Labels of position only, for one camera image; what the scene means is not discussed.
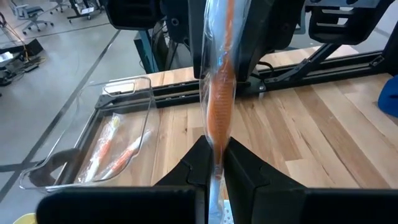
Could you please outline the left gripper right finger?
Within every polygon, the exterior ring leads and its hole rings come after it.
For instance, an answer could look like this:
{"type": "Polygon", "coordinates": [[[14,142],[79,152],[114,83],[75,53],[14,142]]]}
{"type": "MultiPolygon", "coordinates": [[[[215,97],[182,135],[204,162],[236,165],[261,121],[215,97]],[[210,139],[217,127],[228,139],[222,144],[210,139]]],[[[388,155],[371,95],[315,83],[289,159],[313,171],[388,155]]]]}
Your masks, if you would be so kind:
{"type": "Polygon", "coordinates": [[[235,223],[300,223],[305,186],[234,138],[224,152],[224,176],[235,223]]]}

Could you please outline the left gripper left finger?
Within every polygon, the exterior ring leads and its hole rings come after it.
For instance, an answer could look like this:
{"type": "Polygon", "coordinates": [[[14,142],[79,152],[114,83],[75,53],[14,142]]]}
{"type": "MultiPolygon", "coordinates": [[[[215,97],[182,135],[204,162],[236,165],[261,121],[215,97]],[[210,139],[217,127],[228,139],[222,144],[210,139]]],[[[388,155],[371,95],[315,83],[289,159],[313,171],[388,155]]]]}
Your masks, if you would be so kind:
{"type": "Polygon", "coordinates": [[[208,187],[213,166],[213,151],[205,136],[200,136],[179,163],[155,185],[194,185],[208,187]]]}

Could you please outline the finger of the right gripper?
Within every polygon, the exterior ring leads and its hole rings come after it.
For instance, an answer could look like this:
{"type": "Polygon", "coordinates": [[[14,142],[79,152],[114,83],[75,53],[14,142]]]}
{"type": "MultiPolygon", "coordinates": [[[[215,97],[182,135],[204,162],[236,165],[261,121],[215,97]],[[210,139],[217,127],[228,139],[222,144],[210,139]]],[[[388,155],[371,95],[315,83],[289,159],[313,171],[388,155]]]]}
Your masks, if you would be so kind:
{"type": "Polygon", "coordinates": [[[188,0],[190,53],[195,78],[201,77],[203,18],[206,0],[188,0]]]}
{"type": "Polygon", "coordinates": [[[238,46],[238,81],[244,82],[258,61],[289,46],[304,0],[252,0],[238,46]]]}

